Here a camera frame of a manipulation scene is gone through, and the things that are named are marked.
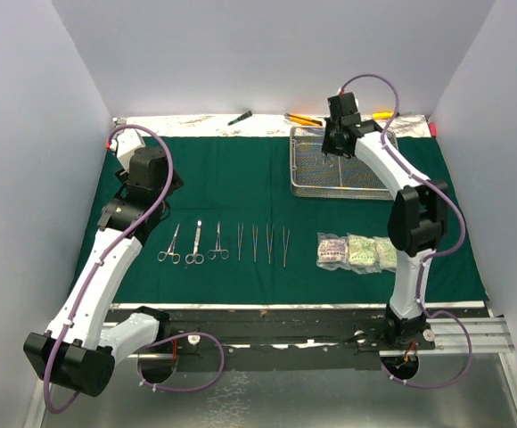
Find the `pink packet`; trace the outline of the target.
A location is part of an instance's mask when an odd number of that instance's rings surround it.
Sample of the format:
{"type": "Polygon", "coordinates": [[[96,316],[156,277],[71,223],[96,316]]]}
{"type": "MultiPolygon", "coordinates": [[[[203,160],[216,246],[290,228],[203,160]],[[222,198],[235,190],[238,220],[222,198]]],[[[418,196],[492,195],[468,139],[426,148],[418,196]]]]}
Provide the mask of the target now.
{"type": "Polygon", "coordinates": [[[317,234],[316,265],[328,271],[347,270],[349,247],[348,239],[332,234],[317,234]]]}

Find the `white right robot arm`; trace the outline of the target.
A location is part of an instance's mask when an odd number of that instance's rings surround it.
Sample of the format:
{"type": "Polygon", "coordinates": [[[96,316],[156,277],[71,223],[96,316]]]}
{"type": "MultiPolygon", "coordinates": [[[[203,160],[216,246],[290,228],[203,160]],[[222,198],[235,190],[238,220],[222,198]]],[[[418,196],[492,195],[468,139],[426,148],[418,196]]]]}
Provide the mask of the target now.
{"type": "Polygon", "coordinates": [[[382,337],[402,349],[427,328],[423,289],[431,258],[447,233],[447,184],[418,171],[374,120],[363,120],[352,93],[328,98],[322,153],[355,157],[382,181],[393,198],[387,231],[397,250],[394,290],[385,309],[382,337]]]}

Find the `metal mesh instrument tray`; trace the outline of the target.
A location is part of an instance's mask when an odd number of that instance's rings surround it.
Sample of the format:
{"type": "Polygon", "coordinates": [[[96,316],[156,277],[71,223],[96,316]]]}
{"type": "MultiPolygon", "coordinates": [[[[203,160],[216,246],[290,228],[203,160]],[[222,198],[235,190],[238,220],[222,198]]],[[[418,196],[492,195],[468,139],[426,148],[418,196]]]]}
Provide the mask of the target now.
{"type": "Polygon", "coordinates": [[[324,131],[290,130],[291,192],[298,197],[390,201],[391,194],[372,170],[357,158],[322,153],[324,131]]]}

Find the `green gauze packet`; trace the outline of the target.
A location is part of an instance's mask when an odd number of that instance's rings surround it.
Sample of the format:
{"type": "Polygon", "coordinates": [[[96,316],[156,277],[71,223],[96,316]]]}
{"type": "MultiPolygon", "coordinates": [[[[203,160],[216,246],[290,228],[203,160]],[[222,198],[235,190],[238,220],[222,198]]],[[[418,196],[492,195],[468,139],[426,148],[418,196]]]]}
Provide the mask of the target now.
{"type": "Polygon", "coordinates": [[[380,273],[379,256],[375,240],[361,235],[348,235],[348,263],[357,274],[380,273]]]}
{"type": "Polygon", "coordinates": [[[397,270],[397,250],[388,237],[374,237],[375,250],[381,270],[395,273],[397,270]]]}

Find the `steel scissors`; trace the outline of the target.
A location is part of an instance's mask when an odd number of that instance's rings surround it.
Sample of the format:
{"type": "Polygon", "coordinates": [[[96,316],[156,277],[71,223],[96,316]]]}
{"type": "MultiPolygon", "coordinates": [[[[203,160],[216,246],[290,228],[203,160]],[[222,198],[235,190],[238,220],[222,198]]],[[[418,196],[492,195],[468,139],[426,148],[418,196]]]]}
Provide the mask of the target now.
{"type": "Polygon", "coordinates": [[[191,253],[188,253],[185,256],[185,263],[187,265],[200,265],[205,260],[204,255],[199,253],[199,247],[201,242],[201,227],[202,221],[198,219],[196,223],[195,235],[193,240],[193,250],[191,253]]]}

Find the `curved tip steel tweezers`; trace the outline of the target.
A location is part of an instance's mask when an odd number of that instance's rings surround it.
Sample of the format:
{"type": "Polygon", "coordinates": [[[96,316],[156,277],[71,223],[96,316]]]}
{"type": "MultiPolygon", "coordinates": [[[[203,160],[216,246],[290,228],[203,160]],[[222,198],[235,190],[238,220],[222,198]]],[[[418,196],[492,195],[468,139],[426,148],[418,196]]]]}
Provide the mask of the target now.
{"type": "Polygon", "coordinates": [[[237,223],[237,260],[241,261],[242,257],[242,241],[244,234],[244,224],[237,223]]]}

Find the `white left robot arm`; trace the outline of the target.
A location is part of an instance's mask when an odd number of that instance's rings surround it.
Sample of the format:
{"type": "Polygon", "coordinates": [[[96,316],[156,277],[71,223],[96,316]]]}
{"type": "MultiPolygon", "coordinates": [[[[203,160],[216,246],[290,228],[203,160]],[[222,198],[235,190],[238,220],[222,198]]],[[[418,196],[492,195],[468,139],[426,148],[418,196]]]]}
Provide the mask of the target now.
{"type": "Polygon", "coordinates": [[[69,298],[44,333],[30,333],[23,351],[40,379],[98,396],[115,366],[136,350],[164,350],[170,339],[167,313],[142,306],[124,322],[103,329],[116,291],[127,270],[161,222],[163,190],[183,184],[168,173],[165,151],[139,147],[119,171],[122,187],[107,203],[94,245],[69,298]]]}

